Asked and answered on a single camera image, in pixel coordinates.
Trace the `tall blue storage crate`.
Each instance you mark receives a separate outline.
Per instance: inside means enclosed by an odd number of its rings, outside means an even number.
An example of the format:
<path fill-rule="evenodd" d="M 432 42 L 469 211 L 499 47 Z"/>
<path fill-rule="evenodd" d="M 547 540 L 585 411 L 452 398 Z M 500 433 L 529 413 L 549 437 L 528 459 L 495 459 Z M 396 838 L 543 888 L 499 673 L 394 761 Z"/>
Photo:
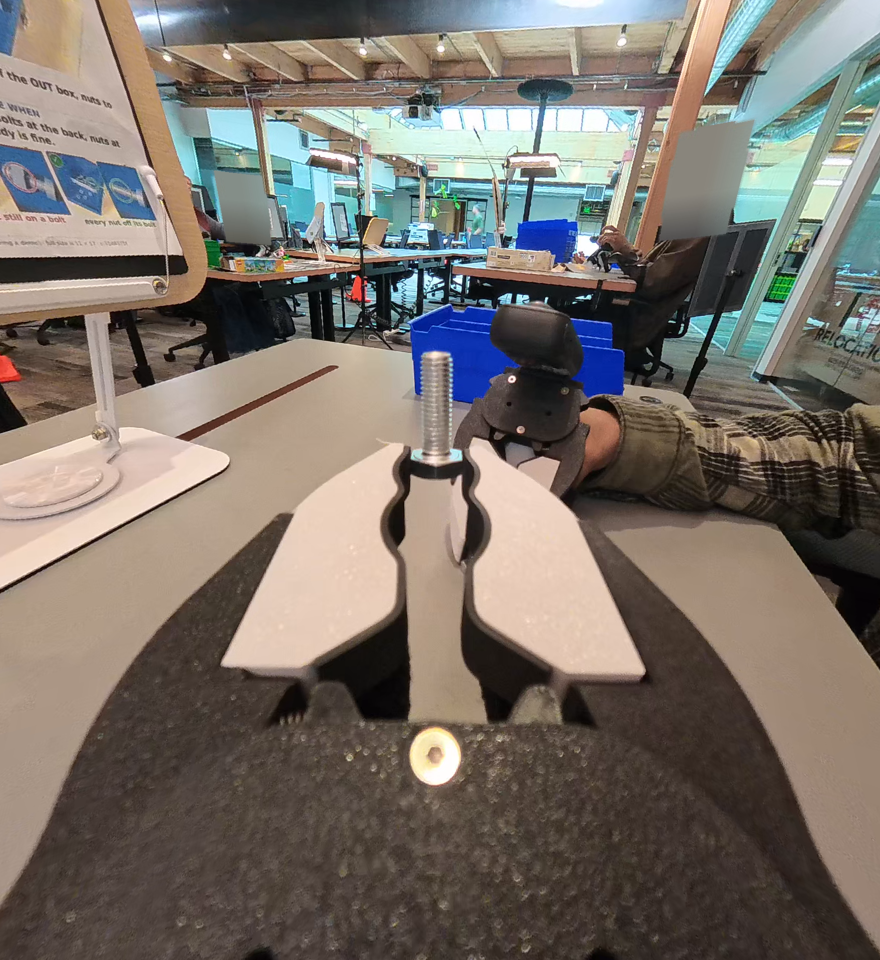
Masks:
<path fill-rule="evenodd" d="M 579 225 L 576 220 L 551 219 L 518 224 L 516 248 L 553 255 L 554 264 L 564 264 L 577 251 Z"/>

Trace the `person's right forearm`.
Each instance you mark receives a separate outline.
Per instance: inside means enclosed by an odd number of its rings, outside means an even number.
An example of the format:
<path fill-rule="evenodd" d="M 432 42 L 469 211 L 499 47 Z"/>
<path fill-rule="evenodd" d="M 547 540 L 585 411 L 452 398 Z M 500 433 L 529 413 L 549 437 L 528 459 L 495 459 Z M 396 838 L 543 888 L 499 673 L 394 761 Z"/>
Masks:
<path fill-rule="evenodd" d="M 663 509 L 723 509 L 784 530 L 880 536 L 880 405 L 717 419 L 625 397 L 614 462 L 580 491 L 606 490 Z"/>

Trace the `wooden top office desk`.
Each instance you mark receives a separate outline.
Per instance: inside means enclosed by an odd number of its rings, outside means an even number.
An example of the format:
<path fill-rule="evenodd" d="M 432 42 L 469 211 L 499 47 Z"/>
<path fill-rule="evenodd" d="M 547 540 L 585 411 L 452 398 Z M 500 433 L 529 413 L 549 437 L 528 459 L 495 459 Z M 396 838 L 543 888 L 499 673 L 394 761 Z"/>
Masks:
<path fill-rule="evenodd" d="M 481 263 L 454 265 L 452 276 L 465 282 L 465 297 L 471 297 L 473 285 L 490 287 L 495 300 L 517 295 L 530 301 L 566 304 L 589 298 L 591 308 L 609 304 L 626 304 L 637 289 L 637 283 L 621 271 L 536 271 L 490 267 Z"/>
<path fill-rule="evenodd" d="M 233 283 L 242 291 L 253 291 L 267 309 L 270 319 L 273 308 L 294 298 L 305 300 L 309 333 L 313 340 L 336 341 L 334 291 L 343 291 L 359 274 L 359 267 L 343 262 L 319 262 L 290 259 L 281 263 L 283 270 L 244 272 L 209 269 L 209 282 Z"/>

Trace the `person's right hand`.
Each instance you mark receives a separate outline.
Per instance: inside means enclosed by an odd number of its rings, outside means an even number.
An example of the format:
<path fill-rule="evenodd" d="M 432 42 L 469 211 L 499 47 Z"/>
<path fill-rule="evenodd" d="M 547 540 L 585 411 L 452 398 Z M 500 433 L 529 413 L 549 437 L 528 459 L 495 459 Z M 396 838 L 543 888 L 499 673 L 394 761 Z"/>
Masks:
<path fill-rule="evenodd" d="M 621 445 L 622 426 L 618 414 L 607 409 L 588 407 L 580 416 L 588 428 L 583 463 L 576 479 L 580 487 L 592 474 L 614 462 Z"/>

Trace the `black tripod stand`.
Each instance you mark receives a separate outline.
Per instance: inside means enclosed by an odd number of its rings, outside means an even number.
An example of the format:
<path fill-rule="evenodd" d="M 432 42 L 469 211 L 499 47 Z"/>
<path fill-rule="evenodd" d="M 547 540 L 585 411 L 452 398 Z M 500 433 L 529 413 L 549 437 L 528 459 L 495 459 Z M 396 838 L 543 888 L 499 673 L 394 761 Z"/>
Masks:
<path fill-rule="evenodd" d="M 386 339 L 383 331 L 380 328 L 378 322 L 378 314 L 376 313 L 375 307 L 369 306 L 367 300 L 367 273 L 366 273 L 366 248 L 364 246 L 364 237 L 365 237 L 365 228 L 369 225 L 370 216 L 366 212 L 364 206 L 365 201 L 365 191 L 361 183 L 361 173 L 362 173 L 362 156 L 356 154 L 353 157 L 353 166 L 354 166 L 354 176 L 355 183 L 357 187 L 357 200 L 358 200 L 358 212 L 357 212 L 357 227 L 358 227 L 358 271 L 356 273 L 355 279 L 359 281 L 358 292 L 360 295 L 359 307 L 357 312 L 356 321 L 349 329 L 347 329 L 346 334 L 342 340 L 342 343 L 348 343 L 350 340 L 355 339 L 362 346 L 366 346 L 370 338 L 373 338 L 374 341 L 382 344 L 388 351 L 391 351 L 393 347 Z"/>

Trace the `instruction sheet on white stand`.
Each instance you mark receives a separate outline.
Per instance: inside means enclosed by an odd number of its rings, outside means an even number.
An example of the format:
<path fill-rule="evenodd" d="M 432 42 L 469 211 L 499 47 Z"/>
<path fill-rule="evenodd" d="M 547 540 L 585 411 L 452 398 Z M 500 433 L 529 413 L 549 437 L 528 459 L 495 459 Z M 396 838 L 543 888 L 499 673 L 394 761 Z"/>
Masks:
<path fill-rule="evenodd" d="M 0 593 L 223 472 L 229 457 L 143 428 L 120 427 L 111 313 L 177 305 L 206 279 L 189 183 L 128 2 L 96 2 L 182 252 L 169 256 L 0 259 L 0 326 L 83 316 L 95 392 L 89 438 L 0 464 Z"/>

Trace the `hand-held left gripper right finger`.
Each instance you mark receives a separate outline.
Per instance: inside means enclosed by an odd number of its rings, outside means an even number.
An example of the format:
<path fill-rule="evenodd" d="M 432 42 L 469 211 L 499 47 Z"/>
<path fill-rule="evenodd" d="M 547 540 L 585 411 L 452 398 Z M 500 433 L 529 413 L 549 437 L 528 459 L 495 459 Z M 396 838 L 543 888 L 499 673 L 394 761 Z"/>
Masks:
<path fill-rule="evenodd" d="M 465 498 L 482 534 L 466 564 L 465 614 L 527 675 L 476 666 L 483 685 L 634 684 L 646 669 L 576 515 L 548 486 L 472 444 Z"/>

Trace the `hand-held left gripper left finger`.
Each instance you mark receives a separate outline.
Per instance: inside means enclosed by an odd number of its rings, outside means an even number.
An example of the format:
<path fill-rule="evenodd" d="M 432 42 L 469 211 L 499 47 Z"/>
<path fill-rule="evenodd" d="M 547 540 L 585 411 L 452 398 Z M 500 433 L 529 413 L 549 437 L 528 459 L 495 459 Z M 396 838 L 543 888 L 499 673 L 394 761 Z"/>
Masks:
<path fill-rule="evenodd" d="M 389 442 L 319 486 L 290 517 L 221 666 L 314 685 L 375 685 L 407 654 L 409 453 Z"/>

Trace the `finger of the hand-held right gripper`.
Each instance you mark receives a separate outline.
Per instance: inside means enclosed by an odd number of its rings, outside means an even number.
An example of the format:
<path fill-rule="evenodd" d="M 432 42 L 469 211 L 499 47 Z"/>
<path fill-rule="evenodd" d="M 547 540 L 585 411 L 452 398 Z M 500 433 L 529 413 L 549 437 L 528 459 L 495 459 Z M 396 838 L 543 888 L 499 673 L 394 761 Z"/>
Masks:
<path fill-rule="evenodd" d="M 556 493 L 555 480 L 561 462 L 545 456 L 532 445 L 511 440 L 504 445 L 504 459 L 514 469 L 536 481 L 545 489 Z"/>
<path fill-rule="evenodd" d="M 470 500 L 465 481 L 453 480 L 450 484 L 446 538 L 450 558 L 458 565 L 466 561 L 469 516 Z"/>

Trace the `blue plastic bin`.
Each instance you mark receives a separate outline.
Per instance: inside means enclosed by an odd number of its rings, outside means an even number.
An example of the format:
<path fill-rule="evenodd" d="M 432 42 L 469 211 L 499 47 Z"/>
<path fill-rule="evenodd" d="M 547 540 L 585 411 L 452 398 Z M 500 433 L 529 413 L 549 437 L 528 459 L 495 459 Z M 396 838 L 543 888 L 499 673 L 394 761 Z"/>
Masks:
<path fill-rule="evenodd" d="M 439 351 L 453 360 L 453 399 L 470 404 L 481 397 L 492 378 L 512 363 L 491 342 L 494 310 L 478 306 L 456 309 L 446 304 L 410 322 L 414 392 L 422 392 L 422 354 Z M 574 318 L 573 326 L 583 346 L 585 360 L 578 372 L 584 392 L 622 395 L 624 353 L 613 345 L 613 327 L 605 321 Z"/>

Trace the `flat cardboard box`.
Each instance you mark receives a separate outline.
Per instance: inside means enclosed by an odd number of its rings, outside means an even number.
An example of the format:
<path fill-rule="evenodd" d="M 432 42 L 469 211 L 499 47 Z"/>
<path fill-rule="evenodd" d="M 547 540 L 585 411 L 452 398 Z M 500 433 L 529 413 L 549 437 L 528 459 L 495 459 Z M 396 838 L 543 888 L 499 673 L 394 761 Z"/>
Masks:
<path fill-rule="evenodd" d="M 555 257 L 548 249 L 489 246 L 486 255 L 486 265 L 495 270 L 549 273 L 555 267 Z"/>

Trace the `black pole patio heater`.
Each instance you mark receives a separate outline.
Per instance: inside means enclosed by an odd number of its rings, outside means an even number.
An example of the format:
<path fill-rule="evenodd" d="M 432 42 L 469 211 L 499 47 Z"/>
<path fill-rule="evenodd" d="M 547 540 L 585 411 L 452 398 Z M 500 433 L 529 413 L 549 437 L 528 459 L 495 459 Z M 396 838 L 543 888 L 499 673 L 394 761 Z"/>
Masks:
<path fill-rule="evenodd" d="M 551 104 L 566 101 L 572 93 L 571 83 L 558 78 L 530 78 L 518 86 L 520 98 L 537 107 L 532 149 L 515 153 L 505 160 L 507 170 L 518 172 L 527 180 L 524 206 L 519 221 L 522 224 L 529 220 L 537 177 L 554 176 L 559 168 L 558 156 L 542 150 L 546 110 Z"/>

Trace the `printed instruction sheet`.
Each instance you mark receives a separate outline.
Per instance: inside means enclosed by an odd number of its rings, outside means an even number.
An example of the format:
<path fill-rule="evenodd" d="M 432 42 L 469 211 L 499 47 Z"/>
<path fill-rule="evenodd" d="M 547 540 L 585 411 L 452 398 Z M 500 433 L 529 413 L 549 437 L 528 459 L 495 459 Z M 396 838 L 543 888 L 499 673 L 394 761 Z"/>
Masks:
<path fill-rule="evenodd" d="M 0 259 L 175 256 L 98 4 L 0 1 Z"/>

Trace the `steel hex bolt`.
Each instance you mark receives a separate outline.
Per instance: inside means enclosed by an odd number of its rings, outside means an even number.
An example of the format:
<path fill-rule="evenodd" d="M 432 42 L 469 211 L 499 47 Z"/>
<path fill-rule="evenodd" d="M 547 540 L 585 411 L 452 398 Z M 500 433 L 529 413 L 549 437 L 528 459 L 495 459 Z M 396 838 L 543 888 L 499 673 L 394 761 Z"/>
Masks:
<path fill-rule="evenodd" d="M 453 445 L 453 360 L 439 350 L 421 356 L 422 442 L 414 462 L 434 472 L 457 468 L 462 453 Z"/>

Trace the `brown cardboard moving box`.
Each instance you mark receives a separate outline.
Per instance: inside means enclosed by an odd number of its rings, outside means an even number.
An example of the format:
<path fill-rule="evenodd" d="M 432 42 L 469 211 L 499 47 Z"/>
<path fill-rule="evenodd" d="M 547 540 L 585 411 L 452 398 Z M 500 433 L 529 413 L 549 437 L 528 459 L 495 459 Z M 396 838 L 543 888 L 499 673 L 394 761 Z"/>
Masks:
<path fill-rule="evenodd" d="M 835 295 L 807 322 L 792 363 L 800 378 L 880 404 L 880 294 Z"/>

